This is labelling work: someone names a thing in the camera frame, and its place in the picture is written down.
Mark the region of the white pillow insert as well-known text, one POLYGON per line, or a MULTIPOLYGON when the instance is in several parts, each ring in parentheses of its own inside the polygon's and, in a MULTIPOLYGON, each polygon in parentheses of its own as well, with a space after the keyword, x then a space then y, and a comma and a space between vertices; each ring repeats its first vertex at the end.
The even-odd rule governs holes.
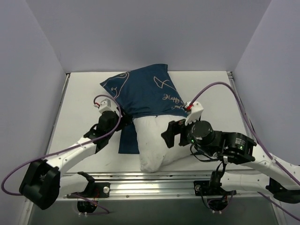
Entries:
POLYGON ((174 146, 168 148, 161 134, 170 121, 184 119, 182 116, 159 115, 134 119, 139 149, 140 169, 143 173, 154 173, 190 155, 188 146, 179 146, 180 137, 175 137, 174 146))

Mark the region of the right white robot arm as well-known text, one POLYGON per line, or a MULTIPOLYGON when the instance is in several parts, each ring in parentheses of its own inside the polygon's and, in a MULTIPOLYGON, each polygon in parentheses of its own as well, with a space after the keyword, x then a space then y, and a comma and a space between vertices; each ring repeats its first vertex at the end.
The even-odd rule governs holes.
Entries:
POLYGON ((217 168, 208 182, 208 194, 223 195, 242 190, 272 195, 284 203, 300 202, 300 167, 267 154, 246 135, 215 131, 204 120, 190 125, 186 125, 185 120, 171 121, 161 134, 168 148, 174 146, 176 135, 180 135, 180 146, 189 145, 214 161, 220 161, 222 166, 235 164, 257 171, 256 174, 234 174, 217 168))

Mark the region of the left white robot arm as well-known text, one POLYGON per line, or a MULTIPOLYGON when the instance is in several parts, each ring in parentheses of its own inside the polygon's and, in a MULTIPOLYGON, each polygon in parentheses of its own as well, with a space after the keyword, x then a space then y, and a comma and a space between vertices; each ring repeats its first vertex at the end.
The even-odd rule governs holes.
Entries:
POLYGON ((118 115, 114 111, 104 111, 98 123, 68 151, 31 162, 19 192, 42 210, 48 209, 58 197, 64 195, 95 197, 97 186, 91 175, 77 172, 65 177, 64 174, 87 157, 97 154, 116 131, 131 124, 132 120, 132 116, 125 112, 118 115))

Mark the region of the blue fish-print pillowcase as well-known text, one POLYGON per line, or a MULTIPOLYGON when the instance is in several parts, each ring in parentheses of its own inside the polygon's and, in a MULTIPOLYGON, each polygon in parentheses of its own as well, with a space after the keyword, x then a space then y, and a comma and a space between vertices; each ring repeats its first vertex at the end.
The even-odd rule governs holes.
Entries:
POLYGON ((167 64, 153 64, 109 77, 100 84, 132 119, 175 120, 186 117, 184 102, 169 74, 167 64))

